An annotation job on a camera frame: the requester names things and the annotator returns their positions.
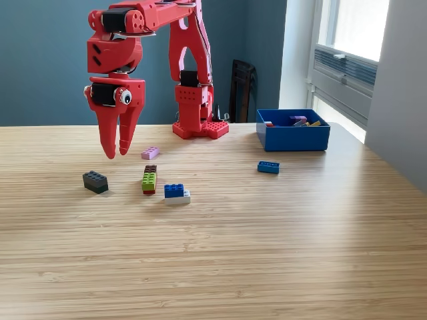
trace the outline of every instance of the dark gray lego brick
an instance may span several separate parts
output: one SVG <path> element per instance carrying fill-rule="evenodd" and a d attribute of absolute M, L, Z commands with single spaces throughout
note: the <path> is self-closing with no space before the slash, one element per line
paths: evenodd
<path fill-rule="evenodd" d="M 100 188 L 104 185 L 108 186 L 107 177 L 94 171 L 85 173 L 83 175 L 83 182 L 95 188 Z"/>

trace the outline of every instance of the window blind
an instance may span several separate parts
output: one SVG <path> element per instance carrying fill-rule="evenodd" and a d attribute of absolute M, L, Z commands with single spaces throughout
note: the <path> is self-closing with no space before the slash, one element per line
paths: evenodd
<path fill-rule="evenodd" d="M 337 58 L 334 54 L 321 49 L 314 51 L 314 60 L 345 75 L 369 85 L 375 85 L 377 66 L 369 65 L 350 57 Z"/>

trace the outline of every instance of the window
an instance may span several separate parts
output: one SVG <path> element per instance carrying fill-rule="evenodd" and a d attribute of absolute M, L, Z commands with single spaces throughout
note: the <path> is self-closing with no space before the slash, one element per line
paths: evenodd
<path fill-rule="evenodd" d="M 380 60 L 389 0 L 324 0 L 320 45 Z"/>
<path fill-rule="evenodd" d="M 315 108 L 316 99 L 327 101 L 366 128 L 388 5 L 389 0 L 316 0 L 307 107 Z"/>

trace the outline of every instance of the green lego brick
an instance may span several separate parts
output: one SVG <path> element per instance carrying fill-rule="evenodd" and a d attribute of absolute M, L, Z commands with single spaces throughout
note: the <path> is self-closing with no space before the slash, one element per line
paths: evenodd
<path fill-rule="evenodd" d="M 142 191 L 154 191 L 156 182 L 156 173 L 144 173 L 144 177 L 142 179 Z"/>

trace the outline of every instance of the red robot arm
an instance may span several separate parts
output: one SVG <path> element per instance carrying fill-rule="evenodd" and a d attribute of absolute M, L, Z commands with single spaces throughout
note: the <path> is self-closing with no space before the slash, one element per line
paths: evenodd
<path fill-rule="evenodd" d="M 185 26 L 183 18 L 188 17 Z M 155 35 L 171 25 L 169 62 L 175 88 L 180 122 L 173 132 L 183 139 L 209 136 L 213 139 L 228 132 L 228 124 L 212 122 L 212 85 L 210 46 L 202 20 L 201 0 L 125 1 L 106 11 L 92 11 L 89 24 L 95 34 L 87 42 L 88 72 L 107 74 L 91 77 L 85 88 L 91 110 L 96 112 L 101 145 L 105 154 L 115 157 L 117 120 L 120 120 L 120 153 L 130 147 L 137 120 L 145 105 L 145 81 L 130 79 L 129 74 L 142 59 L 141 37 Z M 189 48 L 197 71 L 185 71 L 183 58 Z"/>

